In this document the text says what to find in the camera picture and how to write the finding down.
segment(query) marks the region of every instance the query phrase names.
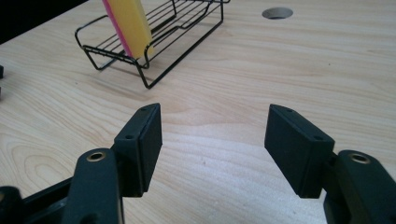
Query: wire rack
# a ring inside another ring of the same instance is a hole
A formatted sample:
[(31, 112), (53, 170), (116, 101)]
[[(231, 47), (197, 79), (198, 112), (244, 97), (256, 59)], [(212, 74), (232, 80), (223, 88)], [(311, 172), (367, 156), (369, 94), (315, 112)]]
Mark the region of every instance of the wire rack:
[[(222, 24), (224, 19), (223, 4), (227, 3), (230, 3), (230, 0), (170, 0), (155, 7), (146, 15), (151, 29), (152, 41), (146, 45), (144, 56), (141, 58), (128, 56), (117, 34), (101, 33), (100, 30), (103, 26), (111, 26), (111, 23), (101, 24), (103, 20), (109, 21), (107, 15), (77, 28), (75, 38), (96, 70), (104, 70), (115, 61), (131, 64), (136, 68), (145, 87), (151, 89)], [(195, 33), (191, 31), (198, 26), (205, 27), (205, 31), (198, 30)], [(89, 28), (96, 29), (99, 34), (94, 35), (95, 39), (82, 40), (81, 36), (84, 32), (91, 35), (94, 33), (88, 31)], [(150, 47), (154, 47), (155, 53), (148, 55)], [(170, 57), (169, 54), (165, 53), (169, 50), (172, 51), (172, 49), (173, 51), (176, 50), (176, 54), (173, 52), (176, 57)], [(93, 55), (100, 55), (106, 60), (99, 62), (100, 60), (94, 59)], [(155, 69), (156, 73), (154, 75), (146, 76), (150, 67), (163, 64), (163, 61), (167, 61), (167, 63)]]

